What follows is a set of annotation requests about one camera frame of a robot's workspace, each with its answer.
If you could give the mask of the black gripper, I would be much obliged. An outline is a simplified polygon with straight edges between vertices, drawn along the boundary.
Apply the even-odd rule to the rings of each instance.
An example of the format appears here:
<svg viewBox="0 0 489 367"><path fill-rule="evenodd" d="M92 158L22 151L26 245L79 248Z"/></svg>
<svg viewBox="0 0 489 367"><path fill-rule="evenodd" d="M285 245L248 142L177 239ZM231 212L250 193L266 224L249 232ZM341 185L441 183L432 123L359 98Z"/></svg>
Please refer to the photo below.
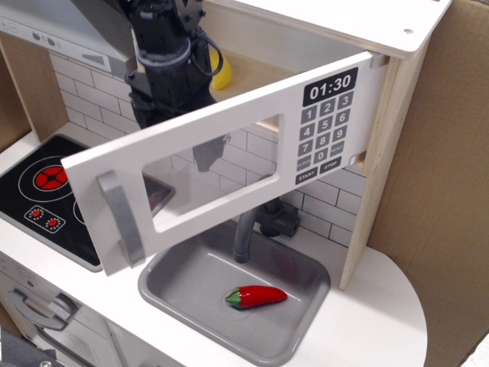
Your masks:
<svg viewBox="0 0 489 367"><path fill-rule="evenodd" d="M130 72L125 82L131 86L131 106L141 128L147 128L215 103L209 87L211 60L207 45L188 47L165 60L158 54L136 50L144 72ZM222 157L229 134L193 147L199 172L208 172Z"/></svg>

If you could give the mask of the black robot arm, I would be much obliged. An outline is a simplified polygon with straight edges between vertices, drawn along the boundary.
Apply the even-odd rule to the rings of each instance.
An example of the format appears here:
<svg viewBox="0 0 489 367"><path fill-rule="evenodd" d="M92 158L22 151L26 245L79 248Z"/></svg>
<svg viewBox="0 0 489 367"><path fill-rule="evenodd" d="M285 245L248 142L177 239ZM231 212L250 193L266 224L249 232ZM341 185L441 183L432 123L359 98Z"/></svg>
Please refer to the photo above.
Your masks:
<svg viewBox="0 0 489 367"><path fill-rule="evenodd" d="M223 55L211 63L216 43L199 26L201 1L122 1L140 71L125 75L131 106L141 128L148 128L215 103L212 78L224 67Z"/></svg>

